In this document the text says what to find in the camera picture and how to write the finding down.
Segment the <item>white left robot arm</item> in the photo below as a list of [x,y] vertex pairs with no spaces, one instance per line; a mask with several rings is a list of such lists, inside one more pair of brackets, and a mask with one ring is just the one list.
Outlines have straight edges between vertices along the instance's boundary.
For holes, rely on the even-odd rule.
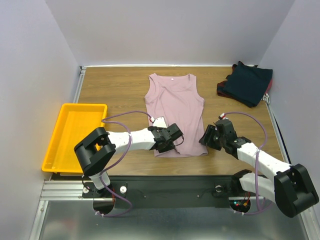
[[93,182],[95,193],[106,197],[111,193],[106,165],[114,154],[122,153],[121,161],[128,151],[156,150],[165,153],[176,147],[174,141],[180,137],[183,137],[183,132],[175,123],[168,127],[149,126],[125,132],[111,132],[98,127],[74,147],[74,152],[84,176]]

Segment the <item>pink ribbed tank top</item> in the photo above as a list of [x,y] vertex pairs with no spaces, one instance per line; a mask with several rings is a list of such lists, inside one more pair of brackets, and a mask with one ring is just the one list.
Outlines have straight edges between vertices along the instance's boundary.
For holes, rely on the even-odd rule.
[[173,150],[154,152],[158,158],[200,157],[208,154],[207,148],[199,143],[205,133],[203,110],[205,100],[198,94],[197,77],[148,76],[149,90],[145,95],[147,113],[154,118],[164,117],[168,126],[176,124],[183,133],[184,141],[174,141]]

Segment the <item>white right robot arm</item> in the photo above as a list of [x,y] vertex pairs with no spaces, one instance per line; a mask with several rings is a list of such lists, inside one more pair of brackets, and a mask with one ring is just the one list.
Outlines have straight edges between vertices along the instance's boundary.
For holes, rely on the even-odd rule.
[[237,136],[229,119],[220,119],[214,125],[208,125],[199,143],[218,151],[224,149],[227,154],[257,169],[257,172],[245,169],[232,176],[230,189],[234,195],[254,193],[275,203],[289,218],[320,201],[309,172],[303,165],[278,160],[260,150],[248,138]]

